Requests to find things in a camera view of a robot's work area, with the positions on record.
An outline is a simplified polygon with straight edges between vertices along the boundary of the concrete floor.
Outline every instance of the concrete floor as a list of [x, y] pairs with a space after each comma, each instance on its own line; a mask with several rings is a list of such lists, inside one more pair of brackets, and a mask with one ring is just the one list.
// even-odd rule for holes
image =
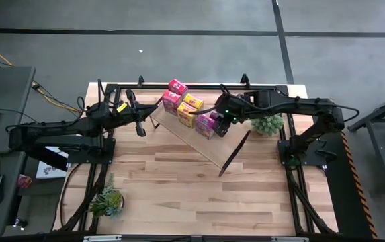
[[[385, 32], [385, 1], [279, 0], [285, 31]], [[0, 0], [0, 27], [122, 30], [277, 31], [271, 0]], [[329, 97], [365, 116], [385, 102], [385, 38], [286, 38], [294, 82], [309, 97]], [[34, 65], [36, 80], [75, 104], [87, 84], [103, 81], [286, 83], [277, 36], [54, 36], [0, 34], [0, 53], [15, 65]], [[38, 109], [47, 110], [41, 114]], [[73, 116], [31, 92], [26, 113], [38, 120]], [[382, 171], [365, 130], [349, 134], [364, 190]], [[385, 239], [385, 196], [368, 204]], [[33, 197], [23, 233], [48, 231], [58, 196]], [[22, 233], [8, 228], [6, 234]]]

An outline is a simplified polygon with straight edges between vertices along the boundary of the wooden tabletop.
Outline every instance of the wooden tabletop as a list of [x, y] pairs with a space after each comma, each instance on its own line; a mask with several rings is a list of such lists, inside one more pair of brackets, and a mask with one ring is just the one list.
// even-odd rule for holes
[[[133, 90], [140, 103], [155, 103], [162, 90]], [[304, 85], [288, 85], [290, 96], [307, 98]], [[198, 97], [217, 99], [220, 91], [199, 91]], [[97, 84], [90, 83], [86, 104], [97, 102]], [[312, 125], [310, 116], [294, 115], [297, 134]], [[126, 203], [117, 219], [102, 218], [100, 234], [160, 235], [294, 235], [294, 223], [284, 168], [277, 151], [279, 136], [252, 132], [222, 177], [220, 168], [150, 120], [147, 136], [135, 125], [115, 129], [116, 150], [108, 173]], [[76, 211], [85, 194], [89, 165], [83, 164], [65, 191], [64, 218]], [[330, 228], [337, 231], [324, 173], [304, 167], [310, 203]], [[304, 209], [298, 202], [302, 226]], [[60, 214], [53, 229], [60, 227]]]

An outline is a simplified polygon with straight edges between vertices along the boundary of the desk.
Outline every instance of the desk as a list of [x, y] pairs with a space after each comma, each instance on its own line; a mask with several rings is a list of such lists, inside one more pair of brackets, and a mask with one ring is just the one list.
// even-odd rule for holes
[[[0, 108], [23, 112], [28, 98], [34, 67], [0, 68]], [[17, 178], [24, 167], [24, 153], [8, 152], [8, 134], [5, 127], [19, 124], [22, 115], [0, 111], [0, 174], [4, 175], [4, 199], [0, 203], [0, 236], [10, 222], [10, 214], [16, 201]]]
[[[155, 103], [162, 95], [161, 90], [133, 91], [142, 103]], [[290, 96], [306, 97], [304, 85], [289, 85], [288, 91]], [[214, 102], [220, 95], [216, 90], [201, 92], [205, 102]], [[86, 105], [96, 101], [97, 84], [90, 83]], [[294, 124], [300, 134], [312, 125], [312, 118], [294, 116]], [[99, 234], [295, 234], [285, 170], [278, 159], [279, 136], [251, 133], [225, 174], [218, 177], [217, 166], [168, 130], [154, 130], [150, 120], [143, 126], [144, 138], [136, 135], [134, 125], [115, 129], [116, 150], [108, 173], [114, 173], [115, 188], [126, 204], [119, 218], [100, 219]], [[89, 165], [84, 164], [71, 178], [65, 191], [65, 220], [83, 199], [88, 173]], [[323, 172], [305, 167], [304, 174], [311, 204], [337, 230]], [[306, 228], [302, 206], [299, 209]], [[60, 227], [59, 216], [53, 229]]]

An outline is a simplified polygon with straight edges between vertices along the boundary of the snack box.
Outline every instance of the snack box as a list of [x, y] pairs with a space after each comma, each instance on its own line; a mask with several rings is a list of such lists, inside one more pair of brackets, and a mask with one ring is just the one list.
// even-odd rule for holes
[[197, 111], [197, 109], [185, 102], [182, 102], [177, 108], [177, 116], [179, 117], [179, 121], [190, 128], [192, 128], [194, 125], [194, 120], [196, 117], [196, 115], [189, 113], [193, 111]]
[[192, 107], [196, 108], [197, 110], [201, 110], [204, 106], [204, 101], [200, 98], [196, 98], [191, 94], [187, 94], [183, 101]]
[[164, 91], [162, 96], [165, 111], [177, 116], [177, 108], [179, 107], [182, 98], [180, 95], [169, 90]]
[[213, 119], [204, 114], [200, 114], [195, 121], [195, 131], [207, 139], [212, 138], [214, 134], [213, 125], [216, 123]]
[[178, 81], [177, 79], [173, 79], [168, 84], [168, 90], [170, 90], [173, 93], [176, 93], [177, 95], [180, 95], [182, 97], [185, 97], [187, 93], [187, 86]]

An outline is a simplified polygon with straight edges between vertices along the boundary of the small succulent plant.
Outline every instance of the small succulent plant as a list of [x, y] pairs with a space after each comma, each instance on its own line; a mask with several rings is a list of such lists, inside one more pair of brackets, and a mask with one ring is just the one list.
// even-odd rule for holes
[[113, 174], [109, 176], [108, 184], [104, 188], [101, 194], [95, 196], [94, 201], [91, 202], [91, 208], [89, 209], [95, 217], [109, 216], [110, 218], [116, 218], [124, 207], [124, 197], [118, 190], [114, 190], [113, 187]]
[[283, 125], [284, 119], [277, 114], [252, 120], [253, 130], [259, 134], [266, 134], [268, 136], [277, 134]]

